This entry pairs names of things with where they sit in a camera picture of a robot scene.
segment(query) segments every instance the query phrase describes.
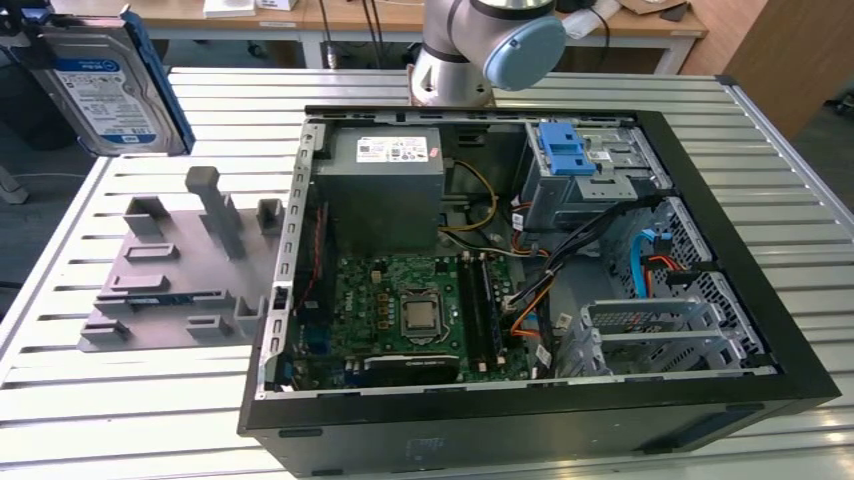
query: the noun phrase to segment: open computer tower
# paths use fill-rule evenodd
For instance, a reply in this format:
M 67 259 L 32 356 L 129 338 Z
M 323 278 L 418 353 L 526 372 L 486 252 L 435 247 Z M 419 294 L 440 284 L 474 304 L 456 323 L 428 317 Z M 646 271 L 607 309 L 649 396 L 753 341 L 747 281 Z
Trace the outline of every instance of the open computer tower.
M 643 111 L 318 107 L 239 433 L 296 476 L 693 450 L 839 391 Z

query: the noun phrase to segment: green circuit board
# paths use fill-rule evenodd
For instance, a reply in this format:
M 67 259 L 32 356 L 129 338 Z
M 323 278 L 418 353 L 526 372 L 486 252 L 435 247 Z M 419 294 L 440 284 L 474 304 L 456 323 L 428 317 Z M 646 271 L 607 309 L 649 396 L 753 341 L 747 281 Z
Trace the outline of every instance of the green circuit board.
M 335 319 L 330 332 L 330 361 L 319 387 L 340 388 L 343 372 L 335 359 L 395 354 L 444 354 L 460 358 L 462 382 L 518 380 L 527 376 L 522 348 L 504 352 L 504 365 L 474 371 L 466 355 L 466 332 L 459 298 L 456 257 L 395 255 L 339 259 L 335 287 Z M 503 257 L 487 261 L 495 294 L 511 293 Z M 435 335 L 412 338 L 404 326 L 404 303 L 438 300 L 440 325 Z

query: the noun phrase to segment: yellow wire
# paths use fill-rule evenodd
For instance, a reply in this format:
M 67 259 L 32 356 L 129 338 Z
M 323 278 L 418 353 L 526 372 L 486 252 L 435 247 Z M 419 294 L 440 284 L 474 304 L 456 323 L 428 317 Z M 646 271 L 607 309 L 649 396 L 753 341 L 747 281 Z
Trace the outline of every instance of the yellow wire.
M 534 301 L 531 302 L 528 307 L 524 309 L 524 311 L 522 312 L 522 315 L 519 315 L 519 318 L 516 318 L 516 321 L 514 322 L 512 326 L 510 327 L 510 334 L 511 335 L 539 336 L 539 333 L 528 332 L 527 330 L 519 330 L 519 327 L 522 326 L 522 322 L 524 321 L 524 317 L 528 316 L 528 313 L 531 313 L 531 310 L 534 310 L 534 307 L 536 307 L 536 304 L 540 302 L 540 300 L 543 299 L 543 297 L 548 293 L 548 290 L 551 290 L 551 286 L 554 284 L 555 284 L 555 280 L 552 278 L 551 279 L 551 283 L 548 283 L 548 285 L 546 286 L 543 291 L 539 292 L 539 295 L 536 295 L 536 298 L 534 298 Z
M 495 190 L 492 190 L 492 185 L 490 185 L 490 182 L 486 180 L 486 177 L 480 175 L 480 172 L 475 170 L 475 167 L 472 167 L 466 162 L 459 160 L 455 160 L 454 164 L 463 166 L 466 170 L 468 170 L 472 173 L 472 175 L 478 177 L 478 180 L 480 180 L 480 183 L 483 183 L 483 186 L 490 191 L 490 200 L 492 201 L 492 206 L 490 207 L 488 215 L 478 223 L 472 223 L 471 225 L 460 225 L 456 227 L 451 227 L 451 226 L 439 227 L 439 231 L 440 232 L 470 232 L 471 230 L 476 230 L 478 228 L 480 228 L 483 225 L 490 223 L 490 220 L 492 220 L 492 217 L 495 216 L 495 212 L 498 211 L 498 197 L 495 196 Z

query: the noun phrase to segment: power supply label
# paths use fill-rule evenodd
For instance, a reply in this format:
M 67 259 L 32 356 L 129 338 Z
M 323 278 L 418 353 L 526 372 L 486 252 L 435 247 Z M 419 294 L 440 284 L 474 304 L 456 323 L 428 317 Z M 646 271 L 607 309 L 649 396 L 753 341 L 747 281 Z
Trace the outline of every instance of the power supply label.
M 427 137 L 362 137 L 356 162 L 427 162 Z
M 157 138 L 139 100 L 125 91 L 125 75 L 113 60 L 60 58 L 55 72 L 92 129 L 112 143 L 151 143 Z

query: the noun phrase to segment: ram slot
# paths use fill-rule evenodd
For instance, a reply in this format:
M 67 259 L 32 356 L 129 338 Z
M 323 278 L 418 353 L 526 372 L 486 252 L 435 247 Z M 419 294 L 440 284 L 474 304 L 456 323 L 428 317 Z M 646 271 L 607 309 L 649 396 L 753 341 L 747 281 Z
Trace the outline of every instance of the ram slot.
M 499 352 L 492 333 L 496 325 L 492 318 L 495 306 L 491 301 L 490 279 L 480 259 L 462 256 L 456 262 L 468 366 L 476 372 L 486 372 L 495 367 Z

